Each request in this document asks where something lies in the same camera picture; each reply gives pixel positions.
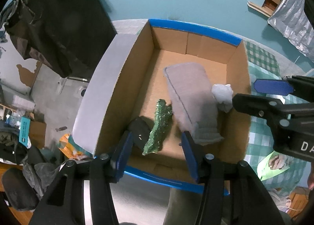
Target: white wall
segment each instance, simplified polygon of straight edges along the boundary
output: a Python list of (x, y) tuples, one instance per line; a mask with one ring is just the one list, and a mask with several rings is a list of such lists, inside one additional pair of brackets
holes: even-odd
[(24, 60), (13, 46), (7, 33), (6, 38), (8, 42), (0, 44), (0, 46), (6, 50), (2, 50), (2, 55), (0, 57), (1, 84), (20, 92), (23, 95), (29, 95), (31, 88), (21, 82), (16, 65), (20, 64), (29, 71), (35, 72), (37, 60), (32, 58)]

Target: wooden board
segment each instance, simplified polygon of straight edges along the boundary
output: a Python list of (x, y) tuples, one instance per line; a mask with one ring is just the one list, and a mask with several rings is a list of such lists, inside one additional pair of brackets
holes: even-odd
[(248, 5), (248, 7), (260, 12), (261, 14), (264, 14), (267, 17), (270, 17), (273, 14), (273, 11), (271, 9), (269, 9), (268, 7), (265, 7), (265, 6), (260, 7), (257, 4), (252, 3), (250, 1), (248, 1), (247, 5)]
[(307, 205), (308, 196), (292, 192), (290, 194), (290, 199), (292, 203), (290, 206), (291, 209), (288, 211), (288, 214), (290, 215), (291, 218), (296, 218), (296, 215), (301, 213), (303, 208)]
[(4, 109), (7, 108), (7, 109), (9, 109), (9, 110), (11, 110), (13, 112), (16, 112), (16, 110), (18, 109), (17, 107), (12, 106), (12, 105), (8, 105), (8, 104), (0, 103), (0, 106), (2, 106)]
[(10, 211), (13, 213), (14, 217), (21, 223), (21, 225), (28, 225), (33, 213), (30, 211), (19, 212), (13, 207), (9, 207)]

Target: cardboard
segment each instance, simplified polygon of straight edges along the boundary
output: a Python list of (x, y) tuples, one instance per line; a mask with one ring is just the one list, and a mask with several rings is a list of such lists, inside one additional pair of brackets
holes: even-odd
[[(184, 31), (150, 27), (147, 23), (137, 38), (117, 34), (101, 59), (89, 83), (73, 127), (76, 144), (100, 155), (119, 142), (128, 123), (147, 117), (152, 126), (156, 102), (170, 103), (163, 69), (184, 62), (204, 66), (212, 84), (231, 84), (236, 93), (250, 93), (247, 56), (243, 42), (238, 46)], [(250, 116), (234, 109), (219, 113), (218, 125), (225, 140), (204, 147), (223, 161), (236, 163), (244, 158)], [(166, 133), (162, 150), (142, 156), (133, 148), (128, 165), (168, 179), (193, 183), (175, 117)]]
[(32, 145), (38, 149), (45, 146), (46, 126), (43, 122), (30, 121), (28, 136)]

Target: screw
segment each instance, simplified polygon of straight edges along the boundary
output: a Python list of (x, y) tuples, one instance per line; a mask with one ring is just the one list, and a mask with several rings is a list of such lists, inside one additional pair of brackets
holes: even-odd
[(241, 160), (241, 161), (239, 162), (239, 164), (240, 164), (241, 166), (247, 166), (247, 165), (248, 165), (248, 163), (247, 163), (245, 160)]
[(282, 125), (283, 127), (287, 127), (287, 126), (289, 126), (290, 122), (286, 119), (281, 119), (279, 121), (279, 124)]
[(100, 155), (100, 159), (102, 160), (105, 160), (105, 159), (108, 159), (109, 158), (109, 155), (107, 153), (103, 153)]
[(214, 155), (213, 154), (210, 154), (210, 153), (207, 153), (206, 155), (205, 155), (205, 158), (206, 159), (209, 159), (209, 160), (212, 160), (212, 159), (214, 159)]
[(71, 167), (71, 166), (73, 166), (74, 164), (75, 164), (75, 161), (74, 161), (74, 160), (69, 160), (69, 161), (66, 163), (67, 167)]

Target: green plaid cloth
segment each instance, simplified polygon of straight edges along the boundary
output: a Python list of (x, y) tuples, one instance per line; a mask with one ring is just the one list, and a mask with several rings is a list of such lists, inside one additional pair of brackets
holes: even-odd
[(252, 62), (257, 66), (260, 66), (261, 68), (264, 68), (265, 70), (280, 77), (279, 64), (277, 63), (277, 60), (273, 54), (263, 50), (261, 47), (256, 46), (249, 41), (244, 41), (244, 45), (249, 62)]
[[(257, 66), (254, 63), (248, 62), (251, 93), (252, 95), (267, 96), (267, 94), (257, 93), (253, 87), (256, 79), (281, 79), (273, 73)], [(283, 97), (285, 104), (305, 103), (303, 99), (288, 95)], [(257, 117), (251, 117), (251, 127), (249, 133), (249, 143), (246, 149), (246, 160), (257, 173), (257, 165), (266, 156), (273, 152), (274, 139), (270, 128), (266, 125), (266, 120)], [(300, 181), (306, 162), (297, 158), (293, 158), (290, 168), (285, 172), (263, 181), (267, 189), (282, 188), (279, 192), (281, 196), (288, 196)]]

